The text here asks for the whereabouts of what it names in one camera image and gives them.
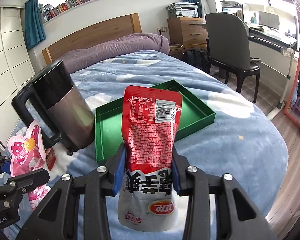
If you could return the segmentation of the pink cartoon shaped packet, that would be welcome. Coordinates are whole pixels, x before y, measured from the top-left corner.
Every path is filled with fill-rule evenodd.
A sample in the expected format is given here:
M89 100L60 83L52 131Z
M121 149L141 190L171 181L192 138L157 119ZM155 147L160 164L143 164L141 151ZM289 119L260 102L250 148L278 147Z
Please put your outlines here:
M33 120L25 135L11 137L7 144L11 154L10 172L12 177L44 168L46 153L38 120Z

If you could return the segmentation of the large red white snack pouch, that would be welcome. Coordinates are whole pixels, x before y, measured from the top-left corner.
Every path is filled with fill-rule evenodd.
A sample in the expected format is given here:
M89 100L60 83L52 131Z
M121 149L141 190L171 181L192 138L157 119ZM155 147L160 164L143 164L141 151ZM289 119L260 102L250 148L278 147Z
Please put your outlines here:
M172 194L172 150L181 116L178 92L130 85L122 108L125 175L119 222L133 230L162 232L178 222Z

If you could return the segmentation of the dark red noodle snack packet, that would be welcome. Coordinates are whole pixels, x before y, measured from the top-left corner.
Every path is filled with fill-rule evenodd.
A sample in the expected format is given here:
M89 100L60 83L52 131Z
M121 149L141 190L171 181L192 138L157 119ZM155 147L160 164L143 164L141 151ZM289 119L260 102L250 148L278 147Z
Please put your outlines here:
M46 164L47 164L47 168L49 169L49 171L52 171L53 166L56 162L56 155L55 155L55 151L53 149L53 147L48 148L45 150L46 153Z

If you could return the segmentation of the green tray box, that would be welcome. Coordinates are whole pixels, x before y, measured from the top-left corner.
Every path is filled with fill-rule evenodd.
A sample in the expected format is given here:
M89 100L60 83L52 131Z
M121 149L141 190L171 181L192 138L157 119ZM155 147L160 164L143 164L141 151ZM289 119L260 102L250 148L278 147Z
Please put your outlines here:
M153 86L156 89L171 90L183 96L182 112L175 141L179 141L214 123L215 112L175 80ZM123 98L116 99L95 112L95 152L96 162L105 164L107 159L116 155L121 143Z

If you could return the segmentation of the blue cloud blanket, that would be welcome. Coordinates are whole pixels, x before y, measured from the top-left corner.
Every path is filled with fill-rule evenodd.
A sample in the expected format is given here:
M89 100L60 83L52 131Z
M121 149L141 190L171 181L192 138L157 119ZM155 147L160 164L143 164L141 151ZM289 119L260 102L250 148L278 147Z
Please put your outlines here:
M189 162L188 196L172 194L177 224L143 232L118 219L113 193L115 156L96 162L93 142L72 154L53 147L49 181L23 194L20 220L0 230L0 239L275 239L265 219L283 181L287 146L264 113L214 77L154 50L112 57L70 74L95 115L130 86L153 88L175 80L215 112L213 124L173 147Z

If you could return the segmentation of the brown black electric kettle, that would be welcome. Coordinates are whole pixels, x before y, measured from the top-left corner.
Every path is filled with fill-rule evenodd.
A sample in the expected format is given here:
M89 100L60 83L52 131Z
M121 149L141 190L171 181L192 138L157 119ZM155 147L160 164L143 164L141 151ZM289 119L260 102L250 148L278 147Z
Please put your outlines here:
M45 148L60 142L72 154L93 142L94 114L62 60L42 69L12 99L14 110L30 126L34 117L26 108L27 101L52 132L52 136L42 132Z

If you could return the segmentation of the black backpack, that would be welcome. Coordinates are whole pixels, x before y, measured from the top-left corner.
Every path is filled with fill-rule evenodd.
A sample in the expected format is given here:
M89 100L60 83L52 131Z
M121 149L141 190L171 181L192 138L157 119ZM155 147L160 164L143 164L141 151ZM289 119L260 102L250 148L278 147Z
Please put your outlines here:
M187 64L192 65L207 74L210 73L211 64L209 63L207 51L203 49L188 50L185 53L184 60Z

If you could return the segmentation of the grey office chair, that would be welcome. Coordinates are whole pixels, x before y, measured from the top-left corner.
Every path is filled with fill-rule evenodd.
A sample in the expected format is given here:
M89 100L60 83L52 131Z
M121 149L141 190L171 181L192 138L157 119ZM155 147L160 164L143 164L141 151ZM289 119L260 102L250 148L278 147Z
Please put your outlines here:
M225 70L225 83L230 74L235 74L238 93L246 77L256 76L253 99L256 102L262 61L250 57L249 29L239 17L227 12L206 14L205 21L209 64Z

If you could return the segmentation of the wooden drawer cabinet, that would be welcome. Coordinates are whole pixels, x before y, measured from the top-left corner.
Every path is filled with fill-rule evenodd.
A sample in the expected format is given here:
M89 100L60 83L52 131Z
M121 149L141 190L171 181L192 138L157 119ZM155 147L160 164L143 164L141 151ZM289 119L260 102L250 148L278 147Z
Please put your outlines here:
M170 35L170 56L181 59L189 50L207 50L208 36L203 18L176 17L169 18L167 22Z

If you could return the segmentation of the teal curtain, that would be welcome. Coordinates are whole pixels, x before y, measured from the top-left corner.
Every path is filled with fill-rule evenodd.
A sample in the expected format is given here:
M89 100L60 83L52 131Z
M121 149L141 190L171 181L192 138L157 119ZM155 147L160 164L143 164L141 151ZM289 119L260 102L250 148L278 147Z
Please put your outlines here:
M41 21L38 0L28 0L25 3L25 44L27 50L32 49L46 40Z

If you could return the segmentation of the purple duvet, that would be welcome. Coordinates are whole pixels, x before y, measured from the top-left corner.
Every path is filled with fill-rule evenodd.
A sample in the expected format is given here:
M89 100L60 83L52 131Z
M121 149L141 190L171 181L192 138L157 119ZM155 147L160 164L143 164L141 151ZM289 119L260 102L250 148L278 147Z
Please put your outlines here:
M67 72L72 74L100 61L140 50L156 50L167 55L170 45L163 35L135 33L90 48L69 51L59 59L63 61Z

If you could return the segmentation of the wooden headboard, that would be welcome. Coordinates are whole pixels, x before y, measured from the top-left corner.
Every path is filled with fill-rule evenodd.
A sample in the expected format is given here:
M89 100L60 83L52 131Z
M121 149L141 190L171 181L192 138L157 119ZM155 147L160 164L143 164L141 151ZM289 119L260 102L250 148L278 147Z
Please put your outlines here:
M90 48L103 42L141 32L139 15L137 13L124 15L71 33L43 49L42 55L48 65L69 51Z

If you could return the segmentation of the grey printer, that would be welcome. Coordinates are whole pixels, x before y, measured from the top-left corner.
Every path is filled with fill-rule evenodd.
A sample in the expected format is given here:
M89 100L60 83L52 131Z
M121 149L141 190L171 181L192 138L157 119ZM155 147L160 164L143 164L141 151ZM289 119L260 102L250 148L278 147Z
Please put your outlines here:
M171 3L166 7L169 18L198 16L198 5L196 3Z

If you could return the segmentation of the white desk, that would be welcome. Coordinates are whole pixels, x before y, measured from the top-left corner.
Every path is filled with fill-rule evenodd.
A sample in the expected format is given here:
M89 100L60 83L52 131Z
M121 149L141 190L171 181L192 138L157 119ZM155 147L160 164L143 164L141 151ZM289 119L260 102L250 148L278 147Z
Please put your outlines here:
M261 81L280 96L275 108L282 109L296 63L297 40L266 26L248 27L250 56L261 59Z

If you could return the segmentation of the wall power socket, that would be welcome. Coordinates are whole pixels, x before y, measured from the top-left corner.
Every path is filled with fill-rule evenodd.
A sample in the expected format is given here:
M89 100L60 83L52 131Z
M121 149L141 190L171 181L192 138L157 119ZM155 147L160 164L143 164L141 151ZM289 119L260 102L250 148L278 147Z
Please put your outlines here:
M158 33L168 32L168 27L167 26L157 27L157 32Z

